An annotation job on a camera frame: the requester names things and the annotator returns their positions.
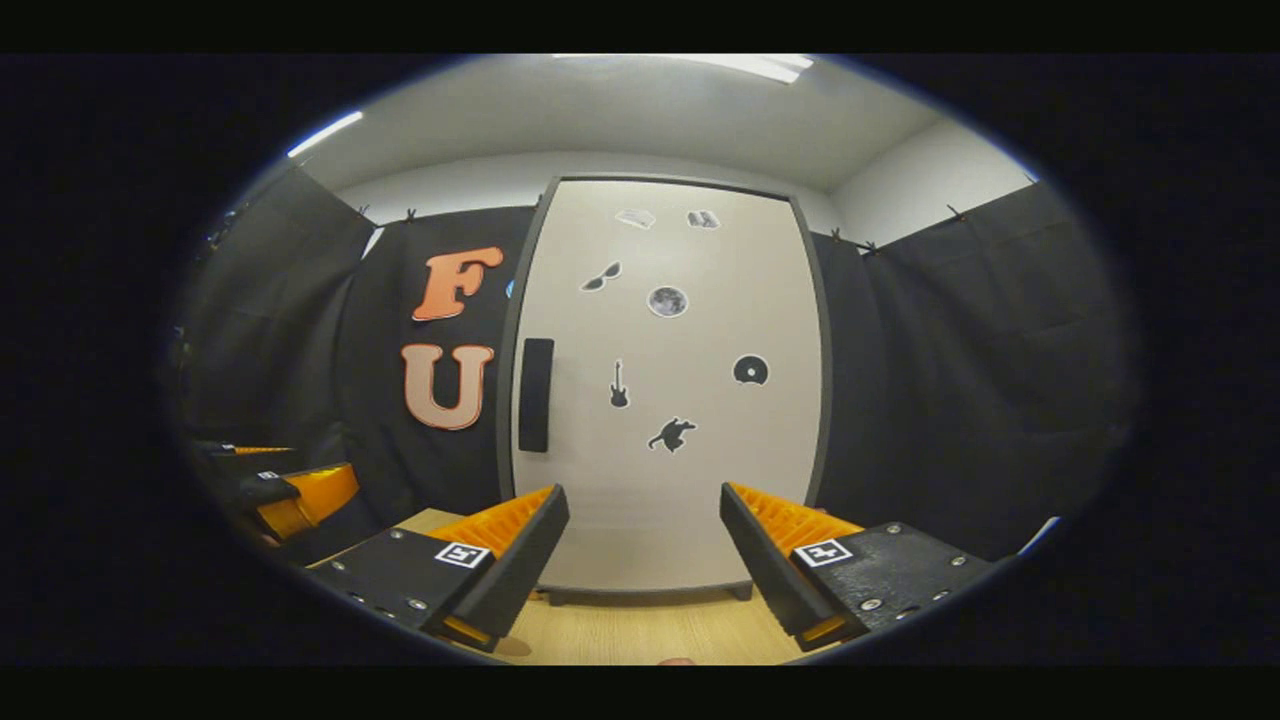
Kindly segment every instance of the white door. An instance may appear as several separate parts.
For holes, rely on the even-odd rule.
[[[509,436],[515,493],[561,483],[568,496],[543,587],[749,580],[719,520],[721,483],[804,502],[824,432],[806,233],[772,196],[678,181],[553,186],[522,282]],[[530,338],[554,343],[545,451],[520,447]]]

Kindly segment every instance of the door handle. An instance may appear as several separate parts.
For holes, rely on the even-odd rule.
[[[520,368],[520,450],[547,452],[547,429],[552,401],[552,351],[556,341],[525,338]]]

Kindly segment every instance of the sticker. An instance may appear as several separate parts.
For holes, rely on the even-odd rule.
[[[769,364],[759,355],[744,355],[733,363],[733,379],[763,386],[769,379]]]
[[[689,309],[689,296],[673,287],[659,287],[649,293],[649,309],[659,318],[675,318]]]
[[[662,432],[658,437],[649,441],[649,450],[653,450],[655,442],[662,441],[667,446],[667,450],[676,452],[681,446],[685,445],[685,439],[680,437],[685,430],[696,430],[698,425],[690,423],[689,420],[681,420],[680,418],[672,418],[669,423],[662,427]]]
[[[653,224],[658,222],[658,218],[654,218],[653,213],[649,213],[648,210],[623,210],[614,215],[614,218],[620,223],[625,223],[643,231],[652,228]]]
[[[435,553],[435,559],[460,568],[475,568],[484,560],[485,555],[489,555],[489,548],[486,547],[451,542],[444,550]]]
[[[719,227],[719,218],[710,210],[694,210],[689,214],[689,227],[713,231]]]
[[[622,360],[613,364],[613,384],[609,386],[609,404],[614,407],[631,405],[627,400],[627,388],[622,384]]]
[[[833,539],[797,547],[796,552],[800,553],[800,559],[810,568],[831,565],[832,562],[840,562],[854,556],[845,546]]]
[[[582,283],[582,292],[595,292],[604,287],[604,283],[622,274],[622,263],[614,263],[604,269],[599,275]]]

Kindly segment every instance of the ceiling light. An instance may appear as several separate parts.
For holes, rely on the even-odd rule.
[[[326,127],[326,128],[324,128],[323,131],[312,135],[311,137],[308,137],[307,140],[305,140],[302,142],[302,145],[298,145],[293,150],[289,150],[289,158],[296,158],[300,152],[302,152],[307,147],[311,147],[312,145],[320,142],[321,140],[329,137],[330,135],[340,131],[342,128],[349,126],[351,123],[353,123],[353,122],[356,122],[356,120],[358,120],[360,118],[364,118],[364,117],[365,117],[364,113],[352,113],[352,114],[347,115],[346,118],[338,120],[337,123],[334,123],[334,124]]]
[[[623,53],[623,54],[608,54],[608,53],[559,53],[553,54],[552,58],[675,58],[677,60],[689,60],[692,63],[705,63],[709,65],[719,65],[722,68],[731,68],[735,70],[742,70],[755,76],[765,77],[769,79],[776,79],[791,85],[800,77],[800,73],[813,65],[813,60],[805,58],[804,55],[787,55],[787,54],[773,54],[773,55],[749,55],[749,54],[733,54],[733,55],[680,55],[669,53]]]

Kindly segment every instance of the wooden table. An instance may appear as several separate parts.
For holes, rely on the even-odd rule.
[[[396,527],[428,533],[458,519],[424,510]],[[657,665],[673,657],[698,665],[778,665],[805,655],[813,653],[782,632],[759,591],[745,602],[713,591],[680,602],[625,597],[556,607],[534,593],[492,657],[513,665]]]

